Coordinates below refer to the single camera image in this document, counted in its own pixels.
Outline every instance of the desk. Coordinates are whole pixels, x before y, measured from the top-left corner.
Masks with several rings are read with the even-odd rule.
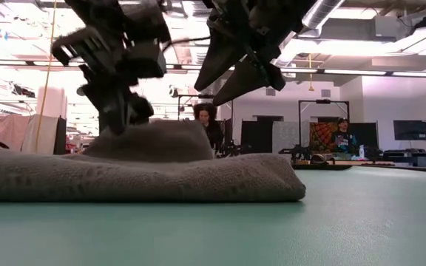
[[[426,173],[297,171],[299,203],[0,204],[0,266],[426,265]]]

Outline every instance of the computer screen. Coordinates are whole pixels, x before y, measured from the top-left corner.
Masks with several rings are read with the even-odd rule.
[[[426,120],[395,120],[395,140],[426,140]]]

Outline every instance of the equipment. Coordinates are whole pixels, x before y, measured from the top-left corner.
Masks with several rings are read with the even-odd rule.
[[[163,18],[163,1],[145,0],[123,10],[116,0],[65,2],[86,27],[55,41],[52,54],[64,66],[74,58],[84,60],[80,69],[88,84],[78,94],[89,98],[116,134],[152,116],[149,102],[129,87],[139,78],[166,73],[163,51],[176,41]],[[282,73],[269,62],[280,55],[284,39],[303,28],[302,17],[314,2],[203,0],[212,9],[211,41],[195,89],[202,91],[234,65],[214,97],[216,106],[263,86],[281,90]]]

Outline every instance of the folded towel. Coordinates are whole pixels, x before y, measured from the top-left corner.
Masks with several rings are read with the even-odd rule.
[[[83,154],[0,149],[0,201],[293,202],[305,196],[280,155],[213,159],[196,122],[158,121],[102,132]]]

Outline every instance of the person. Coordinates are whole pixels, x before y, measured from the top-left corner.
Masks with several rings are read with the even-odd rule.
[[[213,103],[199,103],[193,106],[195,120],[200,121],[205,127],[206,135],[210,141],[212,149],[216,152],[220,150],[223,142],[223,131],[220,124],[216,121],[217,108]]]
[[[355,136],[348,132],[348,127],[348,119],[340,118],[338,120],[338,130],[331,135],[334,148],[338,152],[350,153],[351,149],[357,144]]]

